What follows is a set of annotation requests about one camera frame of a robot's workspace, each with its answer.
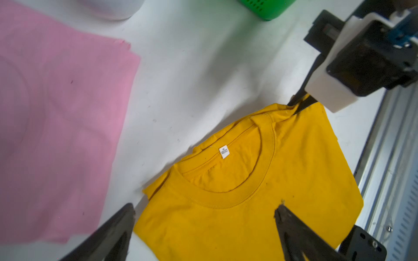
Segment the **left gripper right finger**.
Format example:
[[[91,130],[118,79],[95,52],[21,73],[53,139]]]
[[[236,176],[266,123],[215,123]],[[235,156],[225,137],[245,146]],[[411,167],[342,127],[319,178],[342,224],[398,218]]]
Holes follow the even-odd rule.
[[[346,260],[284,204],[275,210],[274,218],[286,261]]]

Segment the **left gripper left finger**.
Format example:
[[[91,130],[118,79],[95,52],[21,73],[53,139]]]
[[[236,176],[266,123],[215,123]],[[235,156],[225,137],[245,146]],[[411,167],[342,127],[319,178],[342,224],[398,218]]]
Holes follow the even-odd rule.
[[[124,261],[134,224],[135,209],[133,204],[128,203],[62,260]]]

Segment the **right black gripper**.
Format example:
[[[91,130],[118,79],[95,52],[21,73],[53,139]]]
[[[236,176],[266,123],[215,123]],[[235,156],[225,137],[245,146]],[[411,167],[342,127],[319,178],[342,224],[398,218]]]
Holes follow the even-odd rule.
[[[324,62],[325,56],[323,54],[328,54],[333,48],[335,41],[339,37],[345,22],[340,20],[338,17],[334,16],[326,10],[322,10],[315,21],[312,23],[311,28],[309,29],[304,41],[312,46],[314,49],[319,51],[321,54],[315,59],[311,69],[309,70],[304,82],[302,83],[299,90],[295,95],[290,99],[288,106],[294,106],[299,103],[303,97],[307,94],[305,87],[311,78],[312,74],[319,68],[319,66]],[[309,106],[317,103],[317,100],[312,96],[308,96],[298,104],[298,108],[294,114],[298,114],[303,110],[307,109]]]

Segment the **green plastic basket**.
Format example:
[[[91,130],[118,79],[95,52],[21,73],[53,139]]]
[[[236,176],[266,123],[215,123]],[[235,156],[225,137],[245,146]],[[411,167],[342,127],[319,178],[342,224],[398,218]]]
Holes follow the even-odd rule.
[[[248,10],[265,21],[279,17],[296,0],[239,0]]]

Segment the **yellow t-shirt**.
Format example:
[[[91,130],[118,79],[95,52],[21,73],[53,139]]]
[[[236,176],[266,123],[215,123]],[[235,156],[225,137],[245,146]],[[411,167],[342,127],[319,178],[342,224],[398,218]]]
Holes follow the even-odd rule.
[[[364,205],[319,103],[272,104],[230,124],[144,194],[133,231],[160,261],[282,261],[281,204],[337,247]]]

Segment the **pink t-shirt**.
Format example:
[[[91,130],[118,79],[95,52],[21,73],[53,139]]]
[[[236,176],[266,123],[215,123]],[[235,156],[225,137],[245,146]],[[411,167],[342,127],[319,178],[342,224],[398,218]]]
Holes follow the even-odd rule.
[[[1,2],[1,243],[99,225],[140,57]]]

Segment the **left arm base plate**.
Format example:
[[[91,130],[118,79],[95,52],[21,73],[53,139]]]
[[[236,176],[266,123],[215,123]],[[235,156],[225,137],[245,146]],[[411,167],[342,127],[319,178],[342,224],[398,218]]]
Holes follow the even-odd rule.
[[[349,261],[385,261],[386,248],[361,227],[354,225],[338,253]]]

